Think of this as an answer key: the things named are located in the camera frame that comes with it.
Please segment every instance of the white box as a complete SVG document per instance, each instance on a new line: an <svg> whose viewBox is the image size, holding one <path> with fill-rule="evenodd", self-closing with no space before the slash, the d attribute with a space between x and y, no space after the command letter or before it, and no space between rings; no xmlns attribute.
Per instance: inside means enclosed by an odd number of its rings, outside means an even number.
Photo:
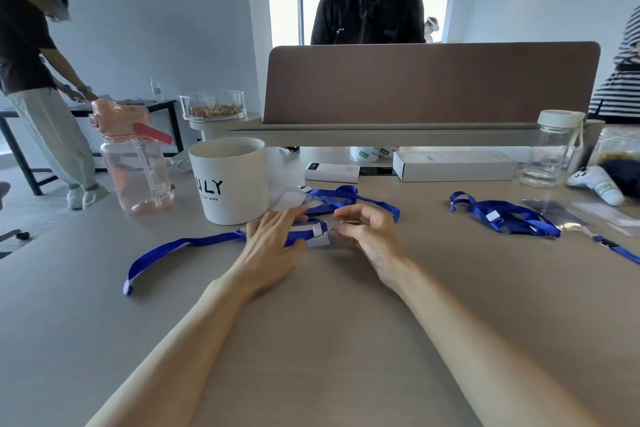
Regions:
<svg viewBox="0 0 640 427"><path fill-rule="evenodd" d="M307 181L349 182L357 184L360 166L354 164L320 164L311 162L305 169Z"/></svg>
<svg viewBox="0 0 640 427"><path fill-rule="evenodd" d="M510 181L518 161L500 152L396 152L394 171L402 182Z"/></svg>

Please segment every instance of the striped shirt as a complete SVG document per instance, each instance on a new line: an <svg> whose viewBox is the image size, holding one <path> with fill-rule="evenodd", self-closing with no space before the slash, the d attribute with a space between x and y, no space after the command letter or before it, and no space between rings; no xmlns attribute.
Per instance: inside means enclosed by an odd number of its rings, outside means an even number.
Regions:
<svg viewBox="0 0 640 427"><path fill-rule="evenodd" d="M598 88L589 104L589 115L612 123L640 123L640 7L636 8L625 29L620 50L613 62L616 70Z"/></svg>

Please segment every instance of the desk leg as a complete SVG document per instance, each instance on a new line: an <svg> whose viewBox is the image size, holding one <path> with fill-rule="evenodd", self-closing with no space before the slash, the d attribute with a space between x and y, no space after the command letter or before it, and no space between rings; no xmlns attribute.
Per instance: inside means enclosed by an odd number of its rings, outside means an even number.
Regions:
<svg viewBox="0 0 640 427"><path fill-rule="evenodd" d="M35 196L42 196L43 194L42 189L40 189L40 185L36 180L36 176L33 175L33 172L31 171L29 164L27 164L27 160L24 157L22 150L20 150L18 141L15 140L15 136L11 131L11 127L9 127L9 124L7 123L6 118L4 117L0 117L0 130L4 135L4 139L6 140L6 143L9 144L9 148L11 149L11 152L13 152L13 156L15 157L15 160L18 163L18 166L20 167L22 174L24 174L24 178L27 180L29 187L31 188L31 191Z"/></svg>
<svg viewBox="0 0 640 427"><path fill-rule="evenodd" d="M178 125L178 117L175 114L175 106L173 106L173 103L167 107L167 110L169 110L169 120L171 120L171 130L173 131L175 146L178 148L178 153L180 153L184 150L184 146L182 145L180 126Z"/></svg>

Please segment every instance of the white bottle cap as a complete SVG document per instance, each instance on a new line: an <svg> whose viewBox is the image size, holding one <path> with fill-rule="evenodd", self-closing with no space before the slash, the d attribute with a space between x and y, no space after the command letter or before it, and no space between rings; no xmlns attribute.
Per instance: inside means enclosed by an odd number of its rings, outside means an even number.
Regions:
<svg viewBox="0 0 640 427"><path fill-rule="evenodd" d="M547 128L576 128L584 120L584 112L568 110L542 110L538 124Z"/></svg>

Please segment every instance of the black t-shirt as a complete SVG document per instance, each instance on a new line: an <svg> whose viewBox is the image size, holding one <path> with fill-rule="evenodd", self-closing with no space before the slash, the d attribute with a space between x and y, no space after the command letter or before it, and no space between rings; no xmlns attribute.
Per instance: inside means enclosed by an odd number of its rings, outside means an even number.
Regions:
<svg viewBox="0 0 640 427"><path fill-rule="evenodd" d="M321 0L311 44L424 42L422 0Z"/></svg>
<svg viewBox="0 0 640 427"><path fill-rule="evenodd" d="M0 81L4 94L55 88L40 49L56 49L45 15L28 0L0 0Z"/></svg>

